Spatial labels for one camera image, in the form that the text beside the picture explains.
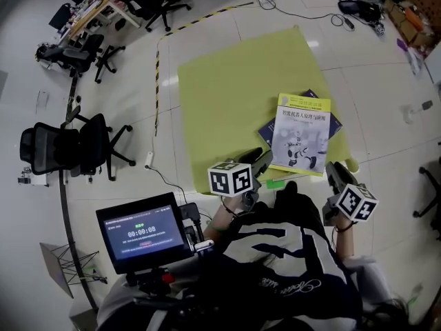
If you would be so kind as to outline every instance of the book cover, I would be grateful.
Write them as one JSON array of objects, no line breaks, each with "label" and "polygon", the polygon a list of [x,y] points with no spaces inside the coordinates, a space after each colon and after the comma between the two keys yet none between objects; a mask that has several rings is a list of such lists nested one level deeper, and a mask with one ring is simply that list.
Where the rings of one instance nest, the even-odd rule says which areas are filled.
[{"label": "book cover", "polygon": [[[312,92],[312,90],[306,91],[304,94],[302,94],[304,97],[311,97],[311,98],[318,98],[317,94]],[[276,118],[270,120],[268,123],[266,123],[263,127],[261,127],[258,132],[259,135],[263,138],[263,140],[268,144],[269,147],[271,147],[271,143],[273,140],[273,133],[274,133],[274,124],[276,122]],[[343,125],[339,120],[334,116],[334,114],[331,113],[331,120],[329,122],[329,138],[332,138],[339,129],[341,129]]]},{"label": "book cover", "polygon": [[280,93],[269,166],[288,172],[322,176],[331,118],[329,99]]}]

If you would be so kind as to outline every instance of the yellow and black tape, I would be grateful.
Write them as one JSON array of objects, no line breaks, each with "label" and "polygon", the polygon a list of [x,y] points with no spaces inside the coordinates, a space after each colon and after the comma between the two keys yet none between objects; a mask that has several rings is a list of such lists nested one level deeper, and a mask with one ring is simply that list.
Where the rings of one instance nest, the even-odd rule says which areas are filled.
[{"label": "yellow and black tape", "polygon": [[208,14],[204,17],[201,17],[200,19],[194,20],[193,22],[190,22],[189,24],[186,24],[180,28],[177,28],[175,30],[171,30],[170,32],[168,32],[167,34],[164,34],[159,40],[158,43],[156,44],[156,70],[155,70],[155,80],[156,80],[156,117],[155,117],[155,121],[154,121],[154,136],[156,136],[158,134],[158,115],[159,115],[159,42],[162,41],[165,37],[171,36],[174,33],[179,32],[180,30],[184,30],[192,25],[195,25],[198,22],[203,21],[204,19],[208,19],[211,16],[214,16],[216,14],[220,14],[222,12],[228,11],[228,10],[233,10],[234,8],[242,8],[243,6],[248,6],[248,5],[252,5],[254,2],[250,2],[250,3],[243,3],[237,6],[231,6],[229,8],[223,8],[222,10],[219,11],[215,11],[211,14]]}]

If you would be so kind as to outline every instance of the yellow-green mat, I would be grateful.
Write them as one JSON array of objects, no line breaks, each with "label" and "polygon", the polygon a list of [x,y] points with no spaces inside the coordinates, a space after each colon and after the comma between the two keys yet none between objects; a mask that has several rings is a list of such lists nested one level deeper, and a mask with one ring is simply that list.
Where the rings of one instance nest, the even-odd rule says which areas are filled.
[{"label": "yellow-green mat", "polygon": [[[255,147],[268,149],[257,130],[274,118],[281,92],[302,94],[312,89],[329,98],[331,111],[340,120],[335,101],[305,38],[298,27],[242,41],[204,55],[178,68],[184,133],[194,187],[209,192],[207,169],[218,161]],[[328,161],[351,158],[345,125],[329,141]],[[292,173],[267,170],[266,181]]]}]

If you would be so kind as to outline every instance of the white tiled floor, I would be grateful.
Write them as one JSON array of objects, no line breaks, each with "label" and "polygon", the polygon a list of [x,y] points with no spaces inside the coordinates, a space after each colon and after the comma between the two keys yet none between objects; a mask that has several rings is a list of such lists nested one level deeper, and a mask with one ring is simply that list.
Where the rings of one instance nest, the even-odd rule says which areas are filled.
[{"label": "white tiled floor", "polygon": [[[170,15],[170,24],[178,28],[213,11],[253,0],[184,0],[192,5]],[[336,0],[276,0],[284,11],[306,17],[338,12]],[[316,56],[318,65],[338,104],[353,156],[360,163],[358,180],[378,196],[380,206],[373,218],[355,227],[356,254],[372,254],[386,272],[392,290],[404,300],[414,297],[413,320],[428,308],[441,282],[439,242],[429,223],[432,212],[414,219],[412,212],[429,202],[433,190],[418,167],[434,165],[441,155],[441,103],[426,70],[412,75],[406,57],[396,46],[398,33],[388,20],[386,35],[379,38],[369,26],[353,21],[356,30],[347,32],[325,19],[301,19],[276,10],[264,11],[256,4],[222,12],[162,40],[159,78],[159,130],[154,140],[154,167],[171,183],[178,183],[186,199],[198,204],[202,213],[212,216],[220,203],[218,197],[197,194],[192,184],[189,157],[185,149],[179,101],[177,68],[201,55],[220,50],[240,40],[257,37],[299,25]],[[119,71],[106,72],[103,82],[93,82],[94,73],[86,73],[79,83],[83,97],[82,113],[102,112],[109,126],[118,130],[132,124],[117,150],[137,161],[136,167],[114,160],[117,180],[102,175],[93,184],[85,178],[71,178],[68,184],[70,216],[76,242],[85,251],[100,250],[97,268],[114,281],[115,275],[105,251],[94,211],[136,199],[172,191],[179,203],[181,192],[166,186],[155,172],[143,169],[147,151],[152,150],[155,89],[156,44],[163,35],[162,22],[152,33],[132,31],[133,42],[114,62]],[[433,107],[418,113],[413,124],[403,121],[401,109],[432,100]],[[308,194],[319,209],[331,195],[325,179],[298,177],[299,191]],[[261,199],[272,204],[275,192],[262,188]],[[110,285],[94,286],[103,296]]]}]

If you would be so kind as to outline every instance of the small display screen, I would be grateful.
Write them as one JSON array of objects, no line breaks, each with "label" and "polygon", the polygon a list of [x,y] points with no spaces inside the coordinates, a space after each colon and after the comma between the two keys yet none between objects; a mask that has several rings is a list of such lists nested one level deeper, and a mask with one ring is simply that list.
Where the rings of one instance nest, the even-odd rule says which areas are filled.
[{"label": "small display screen", "polygon": [[183,245],[170,205],[104,221],[116,260]]}]

